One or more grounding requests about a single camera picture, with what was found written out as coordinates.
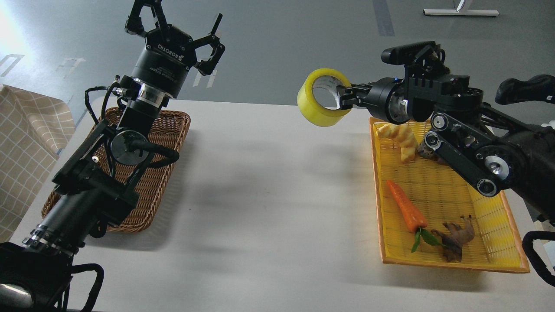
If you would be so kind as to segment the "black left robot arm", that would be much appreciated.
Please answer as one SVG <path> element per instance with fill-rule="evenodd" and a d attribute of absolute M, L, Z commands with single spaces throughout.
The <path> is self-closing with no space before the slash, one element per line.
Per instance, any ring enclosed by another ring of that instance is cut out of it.
<path fill-rule="evenodd" d="M 103 237 L 135 209 L 137 184 L 147 169 L 169 166 L 178 151 L 147 138 L 161 109 L 175 99 L 192 68 L 213 73 L 225 46 L 217 34 L 193 39 L 165 19 L 160 0 L 137 0 L 125 31 L 145 39 L 131 76 L 105 87 L 101 114 L 89 97 L 85 106 L 95 127 L 53 178 L 61 199 L 21 245 L 1 244 L 1 310 L 65 312 L 73 275 L 96 274 L 82 308 L 93 310 L 104 280 L 99 264 L 74 265 L 85 238 Z"/>

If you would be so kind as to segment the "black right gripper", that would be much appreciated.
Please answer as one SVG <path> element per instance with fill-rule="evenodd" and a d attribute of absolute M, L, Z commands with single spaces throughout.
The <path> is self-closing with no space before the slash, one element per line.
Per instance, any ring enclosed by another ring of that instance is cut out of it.
<path fill-rule="evenodd" d="M 336 92 L 341 110 L 365 108 L 373 117 L 393 124 L 406 123 L 410 119 L 404 84 L 399 78 L 386 77 L 371 84 L 338 85 Z"/>

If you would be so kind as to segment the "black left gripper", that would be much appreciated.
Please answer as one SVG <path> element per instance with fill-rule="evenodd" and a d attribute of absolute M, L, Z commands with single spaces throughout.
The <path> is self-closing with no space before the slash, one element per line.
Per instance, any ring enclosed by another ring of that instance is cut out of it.
<path fill-rule="evenodd" d="M 146 32 L 141 21 L 141 10 L 149 7 L 155 20 L 155 29 Z M 171 98 L 177 98 L 189 69 L 194 65 L 203 75 L 211 75 L 220 61 L 225 46 L 216 34 L 222 21 L 223 14 L 216 16 L 210 32 L 202 38 L 195 39 L 174 26 L 168 26 L 161 0 L 135 0 L 130 14 L 127 16 L 125 31 L 145 38 L 145 48 L 131 72 L 131 77 L 139 79 L 155 87 Z M 208 59 L 196 62 L 196 52 L 188 47 L 192 43 L 196 50 L 210 46 L 211 54 Z"/>

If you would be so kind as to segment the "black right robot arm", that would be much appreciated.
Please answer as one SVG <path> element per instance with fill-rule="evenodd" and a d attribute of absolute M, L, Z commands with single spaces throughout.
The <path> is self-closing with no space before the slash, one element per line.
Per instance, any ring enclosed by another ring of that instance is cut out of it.
<path fill-rule="evenodd" d="M 434 41 L 385 49 L 381 61 L 402 65 L 405 77 L 367 84 L 341 82 L 339 109 L 366 108 L 394 124 L 430 119 L 424 142 L 485 197 L 511 189 L 554 223 L 555 133 L 529 125 L 483 101 L 468 75 L 453 75 Z"/>

